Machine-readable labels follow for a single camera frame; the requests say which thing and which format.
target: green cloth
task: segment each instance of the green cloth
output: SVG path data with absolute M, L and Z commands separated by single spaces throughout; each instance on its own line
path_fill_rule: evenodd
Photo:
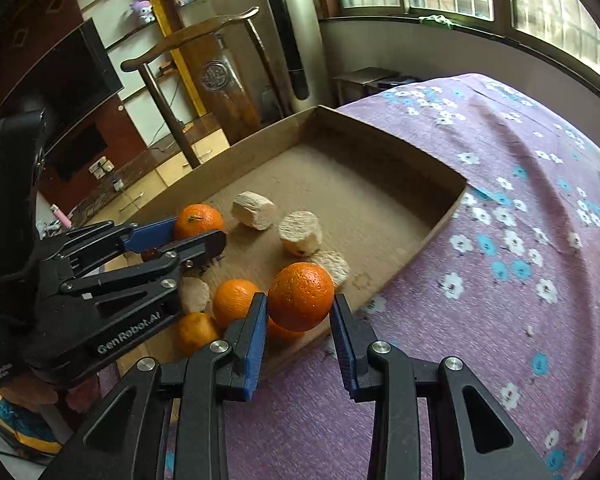
M 450 19 L 445 18 L 442 14 L 432 15 L 432 16 L 424 16 L 422 18 L 418 18 L 420 20 L 421 25 L 432 25 L 433 27 L 446 27 L 446 28 L 454 28 L 454 22 Z

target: small side table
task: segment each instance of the small side table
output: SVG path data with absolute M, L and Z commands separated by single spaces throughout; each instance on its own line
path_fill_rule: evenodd
M 333 81 L 336 83 L 338 91 L 338 105 L 342 106 L 367 97 L 366 85 L 379 79 L 396 77 L 397 75 L 399 74 L 395 70 L 368 66 L 334 77 Z

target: orange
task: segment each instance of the orange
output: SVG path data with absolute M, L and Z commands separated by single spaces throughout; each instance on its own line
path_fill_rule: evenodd
M 187 356 L 200 350 L 216 339 L 222 338 L 222 332 L 215 320 L 204 312 L 185 314 L 176 324 L 176 340 L 180 350 Z
M 269 318 L 269 322 L 267 323 L 267 338 L 271 339 L 271 341 L 275 343 L 291 343 L 303 335 L 304 332 L 291 332 L 291 330 L 282 328 Z
M 267 309 L 282 328 L 306 332 L 327 316 L 334 293 L 333 280 L 326 270 L 299 262 L 278 273 L 269 289 Z
M 224 230 L 224 219 L 220 212 L 207 204 L 191 204 L 178 216 L 173 235 L 176 240 L 184 240 L 214 229 Z
M 260 289 L 248 280 L 228 280 L 221 283 L 214 296 L 214 317 L 222 328 L 236 319 L 247 317 L 251 300 Z

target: window frame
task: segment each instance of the window frame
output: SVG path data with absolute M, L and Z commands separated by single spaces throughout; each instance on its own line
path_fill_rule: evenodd
M 584 81 L 600 91 L 600 74 L 598 72 L 575 56 L 553 46 L 551 43 L 516 29 L 514 26 L 515 0 L 493 0 L 493 21 L 449 12 L 447 10 L 410 7 L 406 0 L 400 0 L 400 6 L 397 7 L 343 7 L 341 0 L 332 1 L 336 1 L 336 5 L 328 6 L 325 0 L 318 0 L 318 12 L 322 18 L 395 16 L 397 18 L 417 19 L 424 16 L 431 16 L 432 14 L 442 14 L 453 22 L 462 25 L 462 27 L 456 30 L 462 31 L 462 28 L 467 27 L 479 32 L 500 36 L 503 40 L 513 40 L 514 44 L 520 44 L 520 47 L 524 50 L 531 49 L 537 52 L 540 55 L 539 57 L 550 58 L 562 66 L 563 69 L 566 69 L 564 70 L 565 72 L 571 72 L 571 75 L 576 78 L 584 79 Z M 596 19 L 589 9 L 587 9 L 587 12 L 589 12 L 596 25 L 600 28 L 599 20 Z

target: stuffed toy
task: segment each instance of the stuffed toy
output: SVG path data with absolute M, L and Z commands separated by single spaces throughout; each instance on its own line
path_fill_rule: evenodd
M 148 0 L 133 2 L 129 5 L 138 21 L 141 24 L 147 24 L 155 21 L 154 6 Z

